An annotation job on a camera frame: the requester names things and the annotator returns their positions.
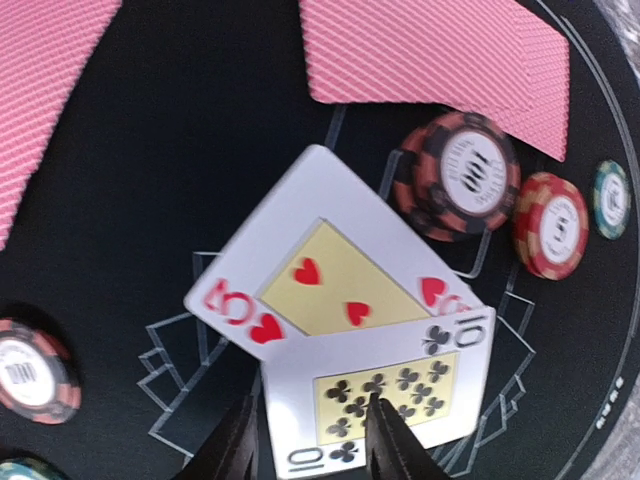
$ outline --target playing card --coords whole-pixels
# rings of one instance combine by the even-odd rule
[[[508,134],[564,162],[569,130],[569,42],[531,11],[512,3],[535,101],[527,112],[488,107],[478,109],[478,113],[494,120]]]
[[[526,112],[533,105],[528,58],[513,3],[300,0],[311,94],[323,103]]]
[[[330,150],[311,146],[185,298],[261,360],[306,336],[482,305]]]
[[[495,311],[307,337],[262,365],[279,478],[365,464],[371,393],[389,399],[425,448],[471,434],[482,404]]]

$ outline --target black felt table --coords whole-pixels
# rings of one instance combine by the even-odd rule
[[[562,282],[519,267],[508,225],[432,244],[500,317],[478,431],[431,452],[457,478],[579,478],[640,369],[637,83],[590,2],[525,4],[570,38],[571,118],[565,164],[516,142],[524,174],[549,170],[589,198],[613,158],[634,200],[623,237],[592,228]],[[0,297],[59,321],[84,403],[57,427],[0,410],[0,444],[76,479],[171,478],[235,399],[260,390],[257,362],[185,313],[194,277],[307,145],[328,144],[377,190],[389,152],[438,113],[314,102],[294,0],[125,1],[0,253]],[[260,479],[275,478],[263,410],[260,458]]]

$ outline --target club symbol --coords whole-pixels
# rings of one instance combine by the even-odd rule
[[[364,384],[362,390],[365,392],[377,393],[378,395],[382,395],[382,387],[385,387],[387,382],[384,381],[384,375],[381,373],[376,373],[373,377],[371,377],[371,381]]]
[[[407,405],[400,405],[400,408],[398,409],[398,415],[400,415],[400,418],[402,418],[405,422],[415,414],[416,409],[410,408]]]
[[[438,383],[440,378],[449,372],[449,365],[445,365],[440,360],[433,362],[431,364],[431,370],[427,373],[427,376],[430,378],[431,383]]]
[[[411,394],[413,404],[420,405],[422,403],[422,400],[431,395],[431,392],[433,392],[433,388],[427,387],[424,383],[419,383],[415,386],[413,392],[414,393]]]
[[[358,453],[356,444],[353,442],[345,442],[338,450],[331,452],[329,457],[333,460],[342,460],[344,463],[349,463],[356,458],[354,453]]]
[[[404,392],[413,382],[417,382],[419,378],[420,374],[418,372],[412,372],[410,368],[403,368],[400,370],[400,378],[398,378],[396,382],[400,384],[398,388]]]
[[[346,380],[340,380],[336,382],[336,386],[327,390],[327,397],[330,399],[336,399],[338,403],[345,403],[349,398],[351,389],[349,388],[349,382]]]
[[[367,399],[364,397],[356,398],[352,404],[344,407],[345,413],[355,415],[356,418],[364,417]]]
[[[341,417],[336,423],[327,428],[327,433],[330,435],[337,435],[342,438],[347,436],[350,428],[351,425],[349,424],[349,420]]]
[[[442,407],[444,407],[444,400],[439,400],[437,397],[431,397],[427,402],[427,406],[424,407],[424,411],[427,414],[427,417],[433,417]]]
[[[425,346],[425,352],[429,355],[435,355],[442,345],[445,345],[451,338],[449,332],[444,332],[439,326],[433,326],[427,331],[429,338],[422,339],[422,345]]]

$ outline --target red poker chip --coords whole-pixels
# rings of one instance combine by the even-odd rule
[[[527,247],[535,270],[549,280],[571,275],[589,237],[587,206],[578,189],[552,176],[538,188],[528,215]]]
[[[527,245],[527,232],[529,230],[529,213],[539,189],[545,183],[551,181],[554,176],[548,172],[538,172],[531,175],[522,185],[520,194],[516,200],[513,214],[513,243],[518,258],[532,275],[540,278],[542,275],[536,270],[529,256]]]

